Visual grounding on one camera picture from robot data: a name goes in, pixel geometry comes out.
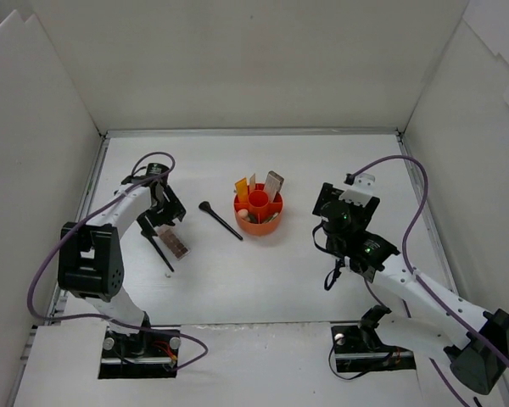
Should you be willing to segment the green lip balm stick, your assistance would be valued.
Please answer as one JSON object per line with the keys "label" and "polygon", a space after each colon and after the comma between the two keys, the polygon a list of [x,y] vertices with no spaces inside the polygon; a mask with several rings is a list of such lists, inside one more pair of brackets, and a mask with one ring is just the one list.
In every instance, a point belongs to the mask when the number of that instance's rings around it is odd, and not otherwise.
{"label": "green lip balm stick", "polygon": [[280,215],[280,213],[278,215],[271,215],[270,217],[268,217],[266,220],[265,220],[265,223],[269,223],[269,222],[272,222],[274,221],[278,216]]}

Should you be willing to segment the beige makeup sponge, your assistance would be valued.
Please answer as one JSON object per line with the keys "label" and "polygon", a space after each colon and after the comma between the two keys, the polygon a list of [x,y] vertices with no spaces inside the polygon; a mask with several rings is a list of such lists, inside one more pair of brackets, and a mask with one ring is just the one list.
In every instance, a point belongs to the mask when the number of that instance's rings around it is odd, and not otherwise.
{"label": "beige makeup sponge", "polygon": [[239,217],[241,217],[242,219],[246,219],[249,217],[249,211],[247,209],[240,209],[238,212],[237,212],[237,215]]}

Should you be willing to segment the orange sunscreen tube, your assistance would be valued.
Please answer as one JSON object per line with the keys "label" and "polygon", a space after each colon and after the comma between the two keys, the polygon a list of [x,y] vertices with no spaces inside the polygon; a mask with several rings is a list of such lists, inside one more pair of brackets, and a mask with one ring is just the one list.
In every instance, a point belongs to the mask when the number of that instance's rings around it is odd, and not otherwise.
{"label": "orange sunscreen tube", "polygon": [[249,183],[247,178],[237,181],[235,183],[235,192],[239,203],[247,203],[249,200]]}

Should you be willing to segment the beige concealer tube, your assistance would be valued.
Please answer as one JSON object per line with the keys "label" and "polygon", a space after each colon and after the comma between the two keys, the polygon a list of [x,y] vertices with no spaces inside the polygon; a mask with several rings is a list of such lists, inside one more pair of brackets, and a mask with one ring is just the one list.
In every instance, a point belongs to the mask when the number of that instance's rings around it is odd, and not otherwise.
{"label": "beige concealer tube", "polygon": [[249,178],[249,190],[250,191],[254,191],[256,189],[256,174],[254,173],[250,178]]}

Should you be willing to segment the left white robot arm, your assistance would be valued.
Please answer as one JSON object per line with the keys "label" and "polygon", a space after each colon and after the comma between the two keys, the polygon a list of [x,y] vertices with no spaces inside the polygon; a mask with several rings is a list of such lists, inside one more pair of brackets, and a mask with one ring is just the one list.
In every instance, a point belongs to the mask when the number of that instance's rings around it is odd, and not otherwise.
{"label": "left white robot arm", "polygon": [[67,238],[59,250],[58,283],[61,289],[81,298],[122,336],[122,346],[131,354],[146,354],[153,335],[147,313],[123,288],[125,267],[120,240],[136,223],[155,248],[159,234],[183,220],[186,209],[168,184],[171,169],[158,163],[147,166],[142,176],[127,176],[114,191],[103,211],[79,229],[64,224]]}

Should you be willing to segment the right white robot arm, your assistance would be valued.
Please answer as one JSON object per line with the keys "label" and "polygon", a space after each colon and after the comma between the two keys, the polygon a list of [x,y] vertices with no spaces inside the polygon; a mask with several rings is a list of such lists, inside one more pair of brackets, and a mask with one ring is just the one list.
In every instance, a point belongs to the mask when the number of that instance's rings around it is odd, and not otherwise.
{"label": "right white robot arm", "polygon": [[313,214],[321,220],[314,230],[326,237],[320,250],[335,259],[325,288],[330,289],[346,269],[418,308],[424,316],[421,321],[373,307],[360,322],[361,344],[369,349],[397,344],[425,354],[447,365],[469,390],[490,394],[509,368],[509,314],[468,302],[409,265],[393,243],[369,232],[379,203],[367,191],[353,187],[343,191],[323,183]]}

